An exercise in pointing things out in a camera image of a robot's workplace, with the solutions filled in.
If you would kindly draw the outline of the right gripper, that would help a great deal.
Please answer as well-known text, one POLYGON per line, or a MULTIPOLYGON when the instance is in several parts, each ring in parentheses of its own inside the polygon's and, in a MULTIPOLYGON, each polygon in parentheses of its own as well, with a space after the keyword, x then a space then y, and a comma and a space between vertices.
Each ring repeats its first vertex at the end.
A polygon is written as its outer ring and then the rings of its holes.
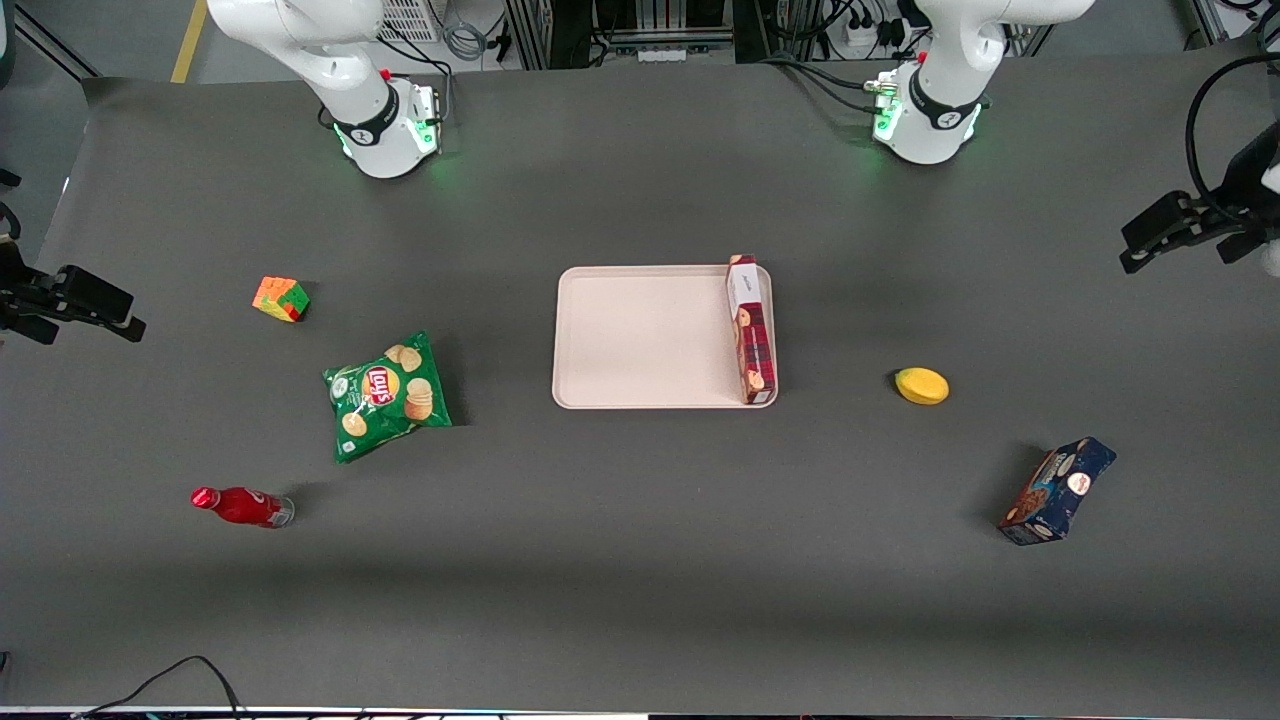
POLYGON ((52 275, 28 266, 13 238, 1 238, 1 329, 40 345, 52 345, 59 325, 40 315, 58 310, 64 322, 82 322, 138 343, 146 323, 133 314, 134 296, 81 266, 61 266, 58 299, 52 275))

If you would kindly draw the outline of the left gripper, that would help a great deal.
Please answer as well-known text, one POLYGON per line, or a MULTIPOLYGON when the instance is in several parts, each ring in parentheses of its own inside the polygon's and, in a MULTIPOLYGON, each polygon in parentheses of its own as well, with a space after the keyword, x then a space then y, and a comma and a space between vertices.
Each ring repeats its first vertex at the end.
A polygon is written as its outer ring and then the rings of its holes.
POLYGON ((1178 249, 1194 247, 1208 238, 1225 264, 1238 263, 1256 251, 1266 266, 1277 265, 1279 123, 1258 133, 1228 164, 1222 183, 1204 200, 1202 225, 1196 200, 1189 193, 1166 193, 1123 227, 1125 250, 1120 263, 1125 273, 1138 273, 1156 258, 1178 249))

